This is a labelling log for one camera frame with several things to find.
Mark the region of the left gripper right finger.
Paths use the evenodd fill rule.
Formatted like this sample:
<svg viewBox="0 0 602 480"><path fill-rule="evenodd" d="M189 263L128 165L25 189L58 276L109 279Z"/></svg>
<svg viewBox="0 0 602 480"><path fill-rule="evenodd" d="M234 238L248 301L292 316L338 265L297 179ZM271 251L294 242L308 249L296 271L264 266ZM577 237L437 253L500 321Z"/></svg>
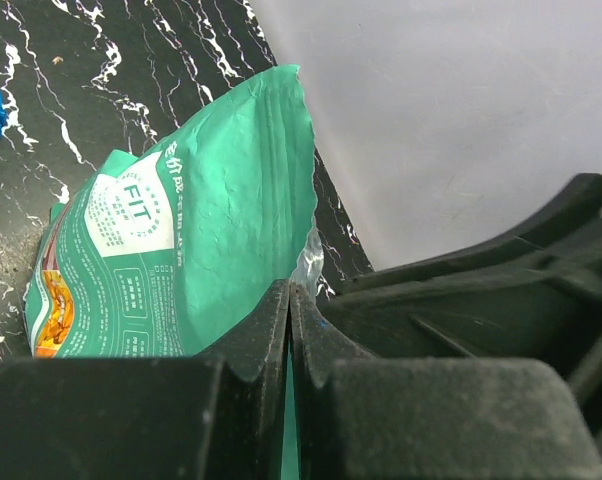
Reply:
<svg viewBox="0 0 602 480"><path fill-rule="evenodd" d="M531 359L383 359L290 289L303 479L601 479L568 386Z"/></svg>

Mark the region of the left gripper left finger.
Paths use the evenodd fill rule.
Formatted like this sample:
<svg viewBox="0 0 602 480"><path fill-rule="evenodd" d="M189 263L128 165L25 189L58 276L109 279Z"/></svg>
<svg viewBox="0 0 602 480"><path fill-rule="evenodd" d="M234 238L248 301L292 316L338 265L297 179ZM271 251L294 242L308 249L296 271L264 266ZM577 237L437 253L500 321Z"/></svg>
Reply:
<svg viewBox="0 0 602 480"><path fill-rule="evenodd" d="M0 479L277 479L290 284L192 357L0 365Z"/></svg>

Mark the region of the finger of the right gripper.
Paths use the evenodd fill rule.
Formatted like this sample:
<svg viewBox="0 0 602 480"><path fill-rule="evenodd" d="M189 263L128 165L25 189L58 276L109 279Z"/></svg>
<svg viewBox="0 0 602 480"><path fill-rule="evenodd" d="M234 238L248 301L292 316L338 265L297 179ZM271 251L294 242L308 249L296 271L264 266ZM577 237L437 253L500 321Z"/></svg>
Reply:
<svg viewBox="0 0 602 480"><path fill-rule="evenodd" d="M532 358L602 430L602 175L477 245L347 280L322 310L383 357Z"/></svg>

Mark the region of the green pet food bag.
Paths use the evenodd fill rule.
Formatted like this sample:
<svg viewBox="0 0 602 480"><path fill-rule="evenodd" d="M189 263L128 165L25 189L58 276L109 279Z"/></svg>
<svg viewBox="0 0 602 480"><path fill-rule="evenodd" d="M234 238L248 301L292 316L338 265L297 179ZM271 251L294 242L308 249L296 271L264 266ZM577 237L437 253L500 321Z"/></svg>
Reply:
<svg viewBox="0 0 602 480"><path fill-rule="evenodd" d="M25 304L30 359L192 357L278 280L315 281L314 132L294 65L235 86L51 212Z"/></svg>

